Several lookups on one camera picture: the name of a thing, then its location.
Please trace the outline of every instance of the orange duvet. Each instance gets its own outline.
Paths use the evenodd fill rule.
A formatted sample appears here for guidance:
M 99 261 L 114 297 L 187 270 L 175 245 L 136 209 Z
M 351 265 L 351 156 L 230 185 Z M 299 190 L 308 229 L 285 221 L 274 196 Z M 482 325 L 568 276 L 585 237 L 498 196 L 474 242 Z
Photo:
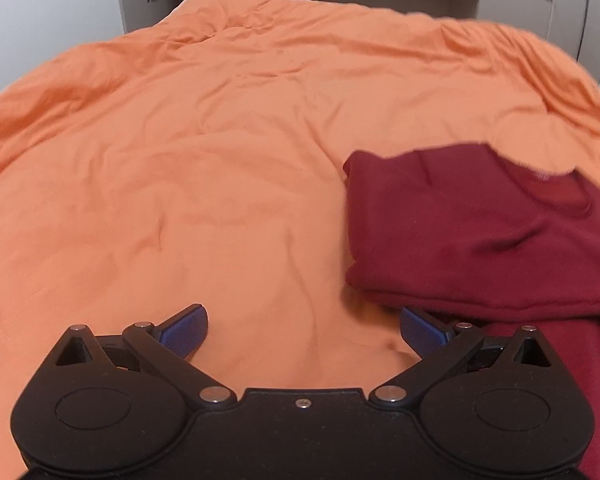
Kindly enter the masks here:
M 417 359 L 344 283 L 342 164 L 462 140 L 600 186 L 600 90 L 490 23 L 299 0 L 187 0 L 0 94 L 0 480 L 9 416 L 65 328 L 193 302 L 191 358 L 246 386 L 369 389 Z

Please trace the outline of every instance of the wrinkled fabric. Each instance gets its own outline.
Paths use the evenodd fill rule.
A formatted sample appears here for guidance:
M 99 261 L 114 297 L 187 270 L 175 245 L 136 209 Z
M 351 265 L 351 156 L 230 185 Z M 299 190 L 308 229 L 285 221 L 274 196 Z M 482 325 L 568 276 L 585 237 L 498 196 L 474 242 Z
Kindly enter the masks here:
M 535 171 L 486 144 L 354 152 L 344 170 L 347 283 L 373 303 L 497 335 L 540 321 L 592 405 L 582 468 L 600 478 L 600 190 L 578 171 Z
M 0 480 L 24 470 L 11 407 L 73 323 L 120 333 L 203 303 L 190 360 L 238 394 L 369 390 L 413 364 L 395 312 L 344 283 L 342 165 L 469 140 L 600 187 L 600 89 L 527 32 L 300 0 L 186 0 L 14 83 L 0 94 Z

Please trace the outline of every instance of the maroon clothing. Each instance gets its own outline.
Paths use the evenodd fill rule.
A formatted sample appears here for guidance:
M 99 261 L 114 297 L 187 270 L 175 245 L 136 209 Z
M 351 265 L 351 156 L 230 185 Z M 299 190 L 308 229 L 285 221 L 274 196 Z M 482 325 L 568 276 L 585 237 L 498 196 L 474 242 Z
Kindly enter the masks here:
M 485 144 L 346 161 L 347 281 L 373 302 L 538 322 L 586 392 L 600 480 L 600 190 L 577 171 L 517 166 Z

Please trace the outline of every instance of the metal screw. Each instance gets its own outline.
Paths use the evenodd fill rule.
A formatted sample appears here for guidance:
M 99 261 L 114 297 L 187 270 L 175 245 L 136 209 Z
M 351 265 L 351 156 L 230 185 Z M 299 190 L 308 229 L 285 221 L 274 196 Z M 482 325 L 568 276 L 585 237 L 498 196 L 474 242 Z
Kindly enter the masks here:
M 200 390 L 200 399 L 205 402 L 223 402 L 231 397 L 231 390 L 224 386 L 207 386 Z
M 296 406 L 301 408 L 302 410 L 307 409 L 312 405 L 312 402 L 309 399 L 298 399 L 296 400 Z
M 407 390 L 400 386 L 380 386 L 376 388 L 376 397 L 385 402 L 398 402 L 403 400 L 407 396 Z

